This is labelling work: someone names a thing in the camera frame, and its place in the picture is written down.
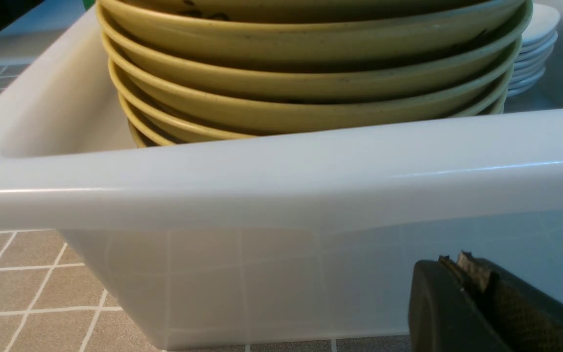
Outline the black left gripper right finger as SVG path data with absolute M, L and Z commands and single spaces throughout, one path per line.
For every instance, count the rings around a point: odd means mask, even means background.
M 515 352 L 563 352 L 563 303 L 469 252 L 458 256 L 478 309 Z

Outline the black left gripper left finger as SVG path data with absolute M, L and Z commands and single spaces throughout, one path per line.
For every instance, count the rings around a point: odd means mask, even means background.
M 413 352 L 510 352 L 457 278 L 437 261 L 413 268 L 408 311 Z

